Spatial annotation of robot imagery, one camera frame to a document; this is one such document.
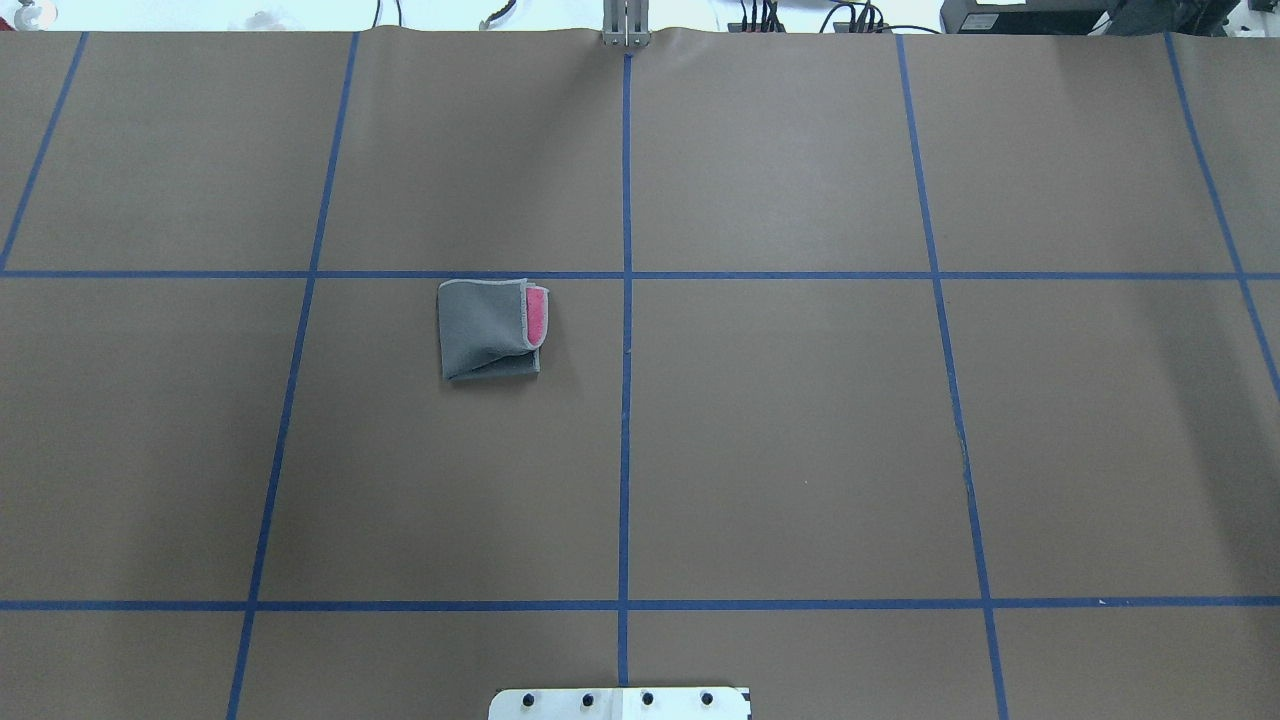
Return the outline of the aluminium frame post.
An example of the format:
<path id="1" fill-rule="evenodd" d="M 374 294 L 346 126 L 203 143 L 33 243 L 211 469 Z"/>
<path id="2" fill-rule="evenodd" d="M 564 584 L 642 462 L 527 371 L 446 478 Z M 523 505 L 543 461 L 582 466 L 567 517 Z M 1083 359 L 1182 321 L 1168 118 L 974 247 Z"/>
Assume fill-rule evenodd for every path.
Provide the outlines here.
<path id="1" fill-rule="evenodd" d="M 602 1 L 602 42 L 607 47 L 639 49 L 652 41 L 648 0 Z"/>

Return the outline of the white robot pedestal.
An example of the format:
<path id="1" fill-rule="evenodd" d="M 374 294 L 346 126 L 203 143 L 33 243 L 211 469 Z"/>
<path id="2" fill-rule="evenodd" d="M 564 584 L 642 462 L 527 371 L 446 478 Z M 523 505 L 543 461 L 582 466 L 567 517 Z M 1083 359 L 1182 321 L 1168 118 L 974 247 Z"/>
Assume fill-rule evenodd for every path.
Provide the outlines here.
<path id="1" fill-rule="evenodd" d="M 731 685 L 503 689 L 489 719 L 751 719 L 750 691 Z"/>

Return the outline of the pink towel with grey back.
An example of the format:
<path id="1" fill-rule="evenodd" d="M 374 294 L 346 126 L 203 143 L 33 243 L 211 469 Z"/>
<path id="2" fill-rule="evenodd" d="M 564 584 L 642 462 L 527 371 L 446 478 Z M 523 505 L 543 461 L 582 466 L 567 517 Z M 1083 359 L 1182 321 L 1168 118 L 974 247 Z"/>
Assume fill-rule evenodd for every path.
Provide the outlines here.
<path id="1" fill-rule="evenodd" d="M 550 291 L 527 278 L 449 279 L 436 291 L 442 375 L 448 382 L 536 375 Z"/>

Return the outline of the black box with label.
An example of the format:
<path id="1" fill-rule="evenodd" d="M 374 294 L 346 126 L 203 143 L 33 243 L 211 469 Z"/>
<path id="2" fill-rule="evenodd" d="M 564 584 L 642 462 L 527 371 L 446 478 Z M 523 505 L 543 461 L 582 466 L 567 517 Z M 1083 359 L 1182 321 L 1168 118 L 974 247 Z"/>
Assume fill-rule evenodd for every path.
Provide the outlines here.
<path id="1" fill-rule="evenodd" d="M 947 35 L 1084 36 L 1105 18 L 1107 1 L 942 1 Z"/>

